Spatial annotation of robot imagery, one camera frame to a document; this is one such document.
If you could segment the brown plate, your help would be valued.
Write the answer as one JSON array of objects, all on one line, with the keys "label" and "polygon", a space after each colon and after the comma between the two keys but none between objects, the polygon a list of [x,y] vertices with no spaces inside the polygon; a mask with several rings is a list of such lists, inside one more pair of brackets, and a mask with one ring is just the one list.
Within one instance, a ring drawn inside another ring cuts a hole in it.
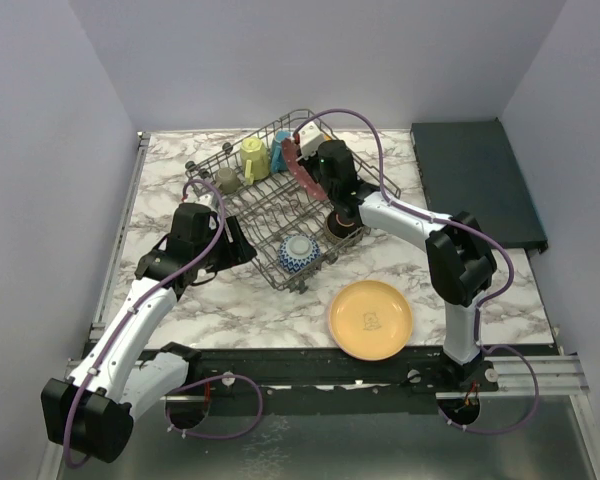
[{"label": "brown plate", "polygon": [[316,183],[309,172],[299,163],[301,157],[297,156],[297,145],[291,138],[286,138],[281,142],[282,157],[286,163],[287,169],[291,172],[297,183],[313,199],[326,201],[327,194],[322,187]]}]

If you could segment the small grey cup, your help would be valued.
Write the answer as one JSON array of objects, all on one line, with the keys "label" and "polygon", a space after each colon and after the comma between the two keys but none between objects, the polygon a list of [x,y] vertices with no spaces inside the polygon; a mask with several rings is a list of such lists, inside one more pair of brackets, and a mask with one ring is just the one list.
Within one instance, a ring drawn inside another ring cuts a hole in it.
[{"label": "small grey cup", "polygon": [[242,183],[232,168],[222,167],[216,171],[214,185],[222,194],[230,195],[238,191]]}]

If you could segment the red patterned bowl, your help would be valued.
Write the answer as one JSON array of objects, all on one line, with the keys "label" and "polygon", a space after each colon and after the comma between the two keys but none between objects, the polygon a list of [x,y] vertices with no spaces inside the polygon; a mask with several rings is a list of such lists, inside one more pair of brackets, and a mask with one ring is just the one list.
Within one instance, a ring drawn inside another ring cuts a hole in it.
[{"label": "red patterned bowl", "polygon": [[287,236],[278,249],[278,263],[290,274],[299,273],[321,255],[318,243],[307,235]]}]

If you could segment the blue floral mug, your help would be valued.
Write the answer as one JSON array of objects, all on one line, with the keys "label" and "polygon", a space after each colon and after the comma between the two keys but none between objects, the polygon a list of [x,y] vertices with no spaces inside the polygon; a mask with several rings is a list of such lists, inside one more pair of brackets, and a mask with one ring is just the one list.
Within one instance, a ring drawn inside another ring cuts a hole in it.
[{"label": "blue floral mug", "polygon": [[288,167],[282,154],[282,142],[289,138],[291,133],[289,131],[281,130],[278,131],[271,143],[270,149],[270,172],[279,173],[287,171]]}]

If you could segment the dark brown cream bowl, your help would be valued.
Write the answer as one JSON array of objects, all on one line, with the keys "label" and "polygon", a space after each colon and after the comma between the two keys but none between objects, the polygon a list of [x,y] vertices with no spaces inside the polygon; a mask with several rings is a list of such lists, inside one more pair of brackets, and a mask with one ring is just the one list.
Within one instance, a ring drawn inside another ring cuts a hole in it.
[{"label": "dark brown cream bowl", "polygon": [[355,223],[345,223],[335,211],[331,211],[327,216],[323,230],[325,238],[331,244],[339,244],[342,241],[355,244],[363,236],[363,229],[361,227],[357,227]]}]

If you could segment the grey wire dish rack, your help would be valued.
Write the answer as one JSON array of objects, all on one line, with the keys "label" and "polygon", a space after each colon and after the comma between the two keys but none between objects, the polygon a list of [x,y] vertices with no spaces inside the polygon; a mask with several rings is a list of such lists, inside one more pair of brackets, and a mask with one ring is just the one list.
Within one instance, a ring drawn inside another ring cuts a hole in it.
[{"label": "grey wire dish rack", "polygon": [[[327,200],[312,197],[298,184],[290,172],[270,173],[250,184],[244,177],[240,148],[247,138],[259,139],[266,152],[271,152],[276,134],[292,132],[312,111],[296,109],[250,133],[242,132],[229,140],[207,159],[189,160],[185,174],[189,178],[213,180],[218,170],[232,169],[240,180],[240,187],[223,195],[226,211],[238,219],[248,242],[256,249],[252,264],[276,290],[304,293],[307,281],[325,264],[333,264],[346,249],[354,246],[370,233],[362,227],[344,238],[332,242],[325,225],[332,205]],[[279,259],[282,242],[291,235],[302,234],[314,240],[320,254],[309,266],[297,273],[286,271]]]}]

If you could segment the yellow green mug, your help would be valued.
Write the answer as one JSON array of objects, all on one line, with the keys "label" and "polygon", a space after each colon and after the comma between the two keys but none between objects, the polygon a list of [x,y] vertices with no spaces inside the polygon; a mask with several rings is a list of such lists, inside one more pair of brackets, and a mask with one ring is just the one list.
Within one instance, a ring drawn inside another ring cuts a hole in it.
[{"label": "yellow green mug", "polygon": [[270,159],[265,143],[257,137],[247,137],[240,145],[243,175],[248,185],[265,179],[270,173]]}]

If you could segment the yellow pink rimmed plate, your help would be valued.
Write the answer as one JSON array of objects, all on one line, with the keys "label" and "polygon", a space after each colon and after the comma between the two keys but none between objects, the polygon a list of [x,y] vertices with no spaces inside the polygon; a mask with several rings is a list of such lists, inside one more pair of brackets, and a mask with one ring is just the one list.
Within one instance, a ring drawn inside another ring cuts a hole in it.
[{"label": "yellow pink rimmed plate", "polygon": [[400,352],[414,326],[410,304],[393,286],[362,280],[344,287],[327,310],[329,332],[349,356],[376,362]]}]

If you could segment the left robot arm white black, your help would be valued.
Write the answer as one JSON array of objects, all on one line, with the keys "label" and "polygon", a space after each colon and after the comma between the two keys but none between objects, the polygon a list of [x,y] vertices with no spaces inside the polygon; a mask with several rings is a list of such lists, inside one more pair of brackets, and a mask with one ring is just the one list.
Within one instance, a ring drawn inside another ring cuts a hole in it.
[{"label": "left robot arm white black", "polygon": [[115,461],[135,422],[170,393],[210,390],[197,366],[199,352],[171,342],[138,367],[150,337],[199,271],[217,274],[256,256],[238,220],[223,204],[182,203],[171,229],[137,265],[120,310],[91,351],[64,379],[50,379],[41,393],[48,438],[63,449],[70,469],[97,459]]}]

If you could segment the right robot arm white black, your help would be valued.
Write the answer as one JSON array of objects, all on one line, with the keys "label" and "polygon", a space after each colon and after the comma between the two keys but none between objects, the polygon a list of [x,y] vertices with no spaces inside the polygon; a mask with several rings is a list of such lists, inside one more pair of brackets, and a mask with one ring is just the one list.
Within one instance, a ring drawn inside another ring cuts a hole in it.
[{"label": "right robot arm white black", "polygon": [[297,164],[308,175],[302,186],[325,194],[332,213],[326,220],[333,240],[350,238],[364,227],[394,235],[426,253],[430,281],[445,306],[445,340],[437,376],[460,392],[476,380],[483,361],[477,344],[478,303],[492,284],[496,261],[473,215],[436,214],[384,197],[362,180],[353,153],[342,140],[306,146],[294,137]]}]

